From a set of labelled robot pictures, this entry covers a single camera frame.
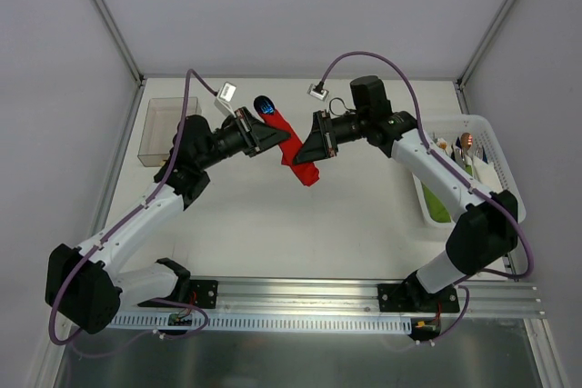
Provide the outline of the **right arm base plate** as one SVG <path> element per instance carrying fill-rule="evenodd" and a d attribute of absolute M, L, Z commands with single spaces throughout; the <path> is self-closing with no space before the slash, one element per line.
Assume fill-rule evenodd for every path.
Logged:
<path fill-rule="evenodd" d="M 381 313 L 458 313 L 457 291 L 451 285 L 438 293 L 426 293 L 422 288 L 405 284 L 383 283 L 376 286 Z"/>

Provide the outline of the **white plastic basket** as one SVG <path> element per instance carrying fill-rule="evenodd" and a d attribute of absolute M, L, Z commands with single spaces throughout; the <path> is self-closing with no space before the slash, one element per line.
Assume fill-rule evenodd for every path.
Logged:
<path fill-rule="evenodd" d="M 467 114 L 433 116 L 426 118 L 423 126 L 431 141 L 444 149 L 454 167 L 464 165 L 466 172 L 476 177 L 471 159 L 473 154 L 492 164 L 504 190 L 507 189 L 517 199 L 517 221 L 522 223 L 525 220 L 527 213 L 517 184 L 494 130 L 484 117 Z M 474 139 L 469 154 L 464 154 L 460 148 L 460 136 L 465 132 L 471 133 Z"/>

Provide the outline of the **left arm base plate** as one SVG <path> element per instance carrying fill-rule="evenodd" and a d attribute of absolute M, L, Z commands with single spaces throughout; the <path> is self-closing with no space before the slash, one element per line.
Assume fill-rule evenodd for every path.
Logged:
<path fill-rule="evenodd" d="M 217 280 L 191 279 L 186 288 L 184 303 L 192 304 L 201 309 L 215 309 L 218 297 Z"/>

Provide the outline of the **clear plastic box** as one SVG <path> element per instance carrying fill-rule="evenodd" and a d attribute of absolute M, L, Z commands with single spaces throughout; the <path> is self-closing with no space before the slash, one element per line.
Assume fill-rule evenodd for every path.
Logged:
<path fill-rule="evenodd" d="M 177 133 L 183 98 L 154 98 L 146 108 L 137 158 L 144 167 L 159 167 L 169 159 Z"/>

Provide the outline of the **aluminium front rail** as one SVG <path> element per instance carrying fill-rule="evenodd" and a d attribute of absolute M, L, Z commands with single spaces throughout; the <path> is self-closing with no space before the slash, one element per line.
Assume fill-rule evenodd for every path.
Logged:
<path fill-rule="evenodd" d="M 217 296 L 210 313 L 372 315 L 381 313 L 380 279 L 283 279 L 217 277 Z M 460 306 L 469 301 L 467 317 L 545 319 L 537 287 L 513 281 L 467 281 L 457 286 Z"/>

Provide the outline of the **red paper napkin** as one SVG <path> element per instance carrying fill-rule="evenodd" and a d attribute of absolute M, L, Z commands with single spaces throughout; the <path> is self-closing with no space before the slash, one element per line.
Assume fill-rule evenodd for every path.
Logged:
<path fill-rule="evenodd" d="M 294 158 L 303 143 L 289 122 L 277 110 L 272 114 L 261 114 L 261 118 L 267 125 L 290 134 L 290 137 L 279 145 L 282 152 L 281 165 L 289 167 L 302 185 L 309 187 L 315 184 L 319 180 L 318 168 L 313 163 L 294 163 Z"/>

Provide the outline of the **right white napkin rolls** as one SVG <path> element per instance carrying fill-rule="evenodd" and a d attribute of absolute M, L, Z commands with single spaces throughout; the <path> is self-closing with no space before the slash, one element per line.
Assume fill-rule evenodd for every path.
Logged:
<path fill-rule="evenodd" d="M 474 174 L 478 181 L 486 185 L 492 192 L 500 193 L 504 190 L 500 179 L 497 175 L 495 167 L 492 164 L 486 163 L 478 155 L 471 156 Z"/>

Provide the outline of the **left green napkin roll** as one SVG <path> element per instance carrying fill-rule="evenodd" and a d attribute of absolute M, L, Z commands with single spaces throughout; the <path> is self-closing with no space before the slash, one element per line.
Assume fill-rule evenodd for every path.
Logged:
<path fill-rule="evenodd" d="M 445 206 L 424 184 L 421 184 L 421 187 L 430 218 L 439 224 L 451 223 L 451 217 Z"/>

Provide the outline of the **copper spoon in basket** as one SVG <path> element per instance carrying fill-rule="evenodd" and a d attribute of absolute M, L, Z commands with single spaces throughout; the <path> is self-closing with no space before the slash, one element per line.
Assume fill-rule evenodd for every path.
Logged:
<path fill-rule="evenodd" d="M 465 132 L 460 136 L 460 148 L 464 154 L 469 154 L 474 143 L 471 133 Z"/>

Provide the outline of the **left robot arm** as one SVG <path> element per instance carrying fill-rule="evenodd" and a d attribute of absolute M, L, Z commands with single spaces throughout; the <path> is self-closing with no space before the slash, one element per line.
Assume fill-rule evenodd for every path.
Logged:
<path fill-rule="evenodd" d="M 216 130 L 201 115 L 183 116 L 169 160 L 135 205 L 116 224 L 76 247 L 61 244 L 50 254 L 45 288 L 49 320 L 62 314 L 80 330 L 98 333 L 127 306 L 185 306 L 190 273 L 184 266 L 169 258 L 130 272 L 124 265 L 155 229 L 203 193 L 210 183 L 209 167 L 238 153 L 254 157 L 289 137 L 289 132 L 265 124 L 244 107 Z"/>

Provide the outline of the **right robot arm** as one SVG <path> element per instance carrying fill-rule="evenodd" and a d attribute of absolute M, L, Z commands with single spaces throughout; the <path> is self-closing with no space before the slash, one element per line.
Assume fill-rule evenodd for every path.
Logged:
<path fill-rule="evenodd" d="M 508 190 L 494 192 L 455 166 L 444 150 L 428 141 L 413 115 L 393 111 L 377 76 L 357 78 L 349 87 L 354 111 L 336 117 L 315 112 L 294 162 L 326 160 L 336 156 L 340 144 L 365 139 L 403 165 L 445 206 L 455 227 L 444 251 L 404 282 L 408 303 L 427 311 L 443 289 L 485 270 L 517 246 L 517 199 Z"/>

